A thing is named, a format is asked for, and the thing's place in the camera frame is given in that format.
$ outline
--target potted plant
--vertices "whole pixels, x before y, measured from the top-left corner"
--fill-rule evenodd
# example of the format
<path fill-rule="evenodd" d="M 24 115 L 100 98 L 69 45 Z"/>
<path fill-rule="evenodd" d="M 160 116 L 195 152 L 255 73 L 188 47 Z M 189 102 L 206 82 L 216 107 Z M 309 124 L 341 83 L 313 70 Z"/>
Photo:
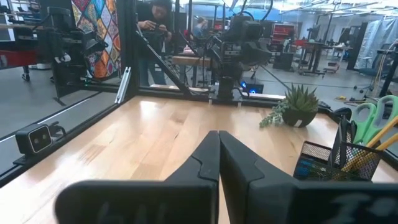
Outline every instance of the potted plant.
<path fill-rule="evenodd" d="M 318 112 L 318 98 L 315 96 L 315 90 L 308 93 L 308 88 L 304 86 L 293 86 L 286 98 L 272 108 L 272 112 L 260 122 L 260 128 L 272 123 L 279 125 L 282 120 L 289 126 L 303 128 L 309 125 Z"/>

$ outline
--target pencil holder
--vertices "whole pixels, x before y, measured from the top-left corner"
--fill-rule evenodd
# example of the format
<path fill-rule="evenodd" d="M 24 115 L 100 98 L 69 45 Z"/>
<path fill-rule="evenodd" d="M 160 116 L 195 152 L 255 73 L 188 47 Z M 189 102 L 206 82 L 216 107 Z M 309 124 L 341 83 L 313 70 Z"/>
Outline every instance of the pencil holder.
<path fill-rule="evenodd" d="M 366 146 L 353 144 L 354 136 L 351 136 L 352 123 L 340 123 L 335 143 L 333 145 L 328 164 L 343 172 L 358 175 L 361 178 L 371 180 L 379 165 L 382 151 Z"/>
<path fill-rule="evenodd" d="M 293 177 L 312 181 L 366 181 L 359 175 L 339 170 L 338 164 L 329 165 L 332 149 L 305 141 Z"/>

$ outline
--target succulent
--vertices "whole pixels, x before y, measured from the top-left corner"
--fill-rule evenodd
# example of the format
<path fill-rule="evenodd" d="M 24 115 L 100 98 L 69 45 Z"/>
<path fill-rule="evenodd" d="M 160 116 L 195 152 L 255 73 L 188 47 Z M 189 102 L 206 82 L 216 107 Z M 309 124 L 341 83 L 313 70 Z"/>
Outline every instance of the succulent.
<path fill-rule="evenodd" d="M 282 123 L 282 114 L 286 109 L 299 110 L 304 112 L 318 111 L 318 99 L 315 96 L 315 88 L 308 93 L 308 88 L 304 91 L 304 86 L 293 86 L 288 93 L 285 92 L 286 98 L 280 101 L 277 106 L 272 108 L 272 112 L 260 122 L 260 128 L 266 127 L 272 123 L 276 126 Z"/>
<path fill-rule="evenodd" d="M 292 84 L 292 89 L 288 93 L 285 92 L 285 100 L 292 110 L 316 112 L 318 111 L 318 98 L 315 96 L 316 90 L 315 88 L 311 93 L 308 93 L 308 88 L 304 91 L 303 85 L 295 88 Z"/>

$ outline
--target wooden tabletop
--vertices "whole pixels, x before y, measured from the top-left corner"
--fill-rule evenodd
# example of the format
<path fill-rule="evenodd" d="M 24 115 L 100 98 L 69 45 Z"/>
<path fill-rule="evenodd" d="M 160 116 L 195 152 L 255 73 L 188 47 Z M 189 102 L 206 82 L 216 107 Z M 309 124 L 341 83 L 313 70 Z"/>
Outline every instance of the wooden tabletop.
<path fill-rule="evenodd" d="M 227 130 L 292 174 L 304 140 L 333 145 L 337 124 L 317 114 L 306 128 L 259 129 L 269 109 L 134 97 L 0 189 L 0 223 L 56 223 L 53 204 L 66 186 L 87 179 L 164 180 L 210 130 Z M 397 182 L 381 162 L 373 181 Z M 220 189 L 220 224 L 229 223 Z"/>
<path fill-rule="evenodd" d="M 203 66 L 203 57 L 173 56 L 173 64 Z M 210 58 L 205 58 L 205 67 L 210 67 Z"/>

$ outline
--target patterned fabric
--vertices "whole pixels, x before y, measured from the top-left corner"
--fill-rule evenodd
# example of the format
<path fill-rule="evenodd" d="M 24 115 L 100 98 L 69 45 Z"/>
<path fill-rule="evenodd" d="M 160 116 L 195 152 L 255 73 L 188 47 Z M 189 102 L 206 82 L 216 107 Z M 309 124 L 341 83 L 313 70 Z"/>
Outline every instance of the patterned fabric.
<path fill-rule="evenodd" d="M 92 30 L 108 44 L 100 53 L 88 57 L 95 78 L 105 78 L 120 72 L 120 37 L 116 0 L 72 0 L 76 26 L 85 32 Z"/>

